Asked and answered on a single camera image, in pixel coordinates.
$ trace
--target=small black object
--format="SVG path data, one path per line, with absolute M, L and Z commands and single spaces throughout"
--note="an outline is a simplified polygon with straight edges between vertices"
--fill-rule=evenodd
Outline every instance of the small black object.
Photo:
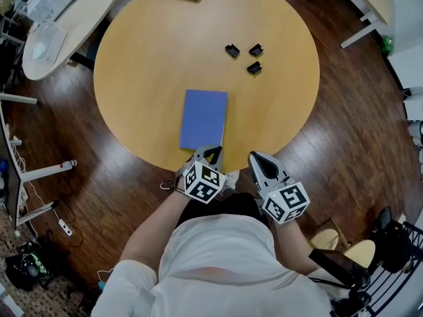
M 262 68 L 260 66 L 260 62 L 258 62 L 258 61 L 254 62 L 251 66 L 248 66 L 247 67 L 247 71 L 250 74 L 253 74 L 253 75 L 256 74 L 256 73 L 258 73 L 261 70 L 262 70 Z
M 263 52 L 262 46 L 260 44 L 255 45 L 249 50 L 249 53 L 255 57 L 259 56 Z
M 58 200 L 56 200 L 56 201 L 53 201 L 53 204 L 52 204 L 52 209 L 54 209 L 54 208 L 56 208 L 58 205 L 59 205 L 59 201 Z
M 229 55 L 233 58 L 236 58 L 239 54 L 239 49 L 234 46 L 234 44 L 227 45 L 225 47 L 225 51 L 229 53 Z

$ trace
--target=white shirt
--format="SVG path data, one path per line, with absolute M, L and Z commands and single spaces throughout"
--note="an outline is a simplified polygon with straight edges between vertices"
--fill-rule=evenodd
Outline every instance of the white shirt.
M 322 269 L 310 277 L 334 281 Z M 122 261 L 91 316 L 329 316 L 328 294 L 284 268 L 270 231 L 256 219 L 216 215 L 190 219 L 172 234 L 155 272 Z

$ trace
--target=white table leg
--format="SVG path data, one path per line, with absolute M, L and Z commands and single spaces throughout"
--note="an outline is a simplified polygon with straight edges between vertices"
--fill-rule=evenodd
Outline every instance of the white table leg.
M 25 215 L 24 217 L 17 217 L 16 226 L 18 227 L 19 225 L 29 221 L 30 219 L 33 219 L 33 218 L 45 213 L 46 211 L 49 211 L 52 208 L 53 203 L 54 202 L 50 202 L 49 204 L 43 205 L 42 207 L 39 207 L 36 210 L 34 210 L 33 213 L 29 213 L 29 214 Z
M 36 98 L 0 93 L 0 100 L 36 104 Z
M 12 147 L 16 147 L 17 145 L 22 145 L 22 140 L 13 139 L 9 141 Z
M 28 181 L 36 180 L 37 178 L 57 174 L 58 172 L 64 172 L 66 170 L 72 169 L 76 165 L 77 165 L 77 161 L 71 160 L 71 161 L 63 162 L 62 164 L 57 164 L 55 166 L 48 166 L 47 168 L 32 170 L 30 172 L 23 172 L 21 175 L 22 182 L 28 182 Z
M 361 22 L 363 22 L 364 20 L 370 19 L 370 17 L 371 17 L 372 15 L 373 15 L 373 12 L 369 12 L 369 13 L 367 13 L 367 14 L 363 15 L 363 16 L 360 18 L 360 21 L 361 21 Z
M 15 25 L 15 26 L 19 26 L 19 23 L 17 23 L 16 21 L 12 20 L 11 18 L 4 17 L 4 19 L 5 19 L 7 22 L 9 22 L 9 23 L 11 23 L 11 24 L 13 24 L 13 25 Z
M 347 40 L 345 40 L 343 43 L 341 43 L 341 47 L 342 48 L 348 47 L 353 42 L 361 39 L 363 36 L 369 34 L 373 30 L 375 30 L 377 26 L 379 26 L 379 21 L 378 20 L 375 21 L 374 23 L 370 24 L 369 26 L 363 28 L 361 31 L 356 32 L 353 36 L 351 36 L 350 38 L 348 38 Z

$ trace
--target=white cable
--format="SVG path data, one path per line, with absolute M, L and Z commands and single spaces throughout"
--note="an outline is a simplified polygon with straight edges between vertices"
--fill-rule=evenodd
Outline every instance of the white cable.
M 20 171 L 21 172 L 26 172 L 26 162 L 25 162 L 25 159 L 23 158 L 23 157 L 21 157 L 20 156 L 20 154 L 19 154 L 19 152 L 18 152 L 18 150 L 17 150 L 17 148 L 15 147 L 15 146 L 13 146 L 12 147 L 12 152 L 13 152 L 13 154 L 14 155 L 18 155 L 18 159 L 17 159 L 17 164 L 18 164 L 18 167 L 19 167 L 19 169 L 20 169 Z M 42 203 L 42 205 L 46 205 L 45 203 L 44 203 L 44 201 L 42 200 L 42 198 L 40 197 L 40 195 L 38 195 L 38 193 L 37 193 L 37 190 L 35 189 L 35 187 L 34 187 L 34 184 L 32 184 L 32 182 L 31 181 L 29 181 L 29 184 L 34 188 L 34 193 L 35 193 L 35 195 L 36 195 L 36 197 L 38 197 L 38 199 L 41 201 L 41 203 Z M 26 210 L 28 210 L 28 212 L 29 212 L 29 208 L 28 208 L 28 203 L 26 203 Z M 32 241 L 34 242 L 37 238 L 38 238 L 38 233 L 37 233 L 37 231 L 34 229 L 34 226 L 32 225 L 32 223 L 31 223 L 31 220 L 28 220 L 28 222 L 29 222 L 29 224 L 30 224 L 30 226 L 31 226 L 31 228 L 32 228 L 32 230 L 35 232 L 35 237 L 32 239 Z
M 104 282 L 104 281 L 100 278 L 100 272 L 109 273 L 109 272 L 113 271 L 113 269 L 114 269 L 114 267 L 113 267 L 112 269 L 110 269 L 109 271 L 107 271 L 107 270 L 98 270 L 98 271 L 97 271 L 97 275 L 98 275 L 98 279 L 100 279 L 100 282 L 102 282 L 102 283 L 106 284 L 106 282 Z

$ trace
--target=round wooden table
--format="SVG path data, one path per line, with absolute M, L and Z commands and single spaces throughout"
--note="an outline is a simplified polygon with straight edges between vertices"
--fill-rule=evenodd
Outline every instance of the round wooden table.
M 257 59 L 249 49 L 263 48 Z M 225 46 L 241 53 L 233 59 Z M 246 68 L 259 60 L 262 72 Z M 299 132 L 319 87 L 313 38 L 285 0 L 133 0 L 97 53 L 95 96 L 121 144 L 178 170 L 187 89 L 229 93 L 223 171 L 247 167 L 252 151 L 274 154 Z

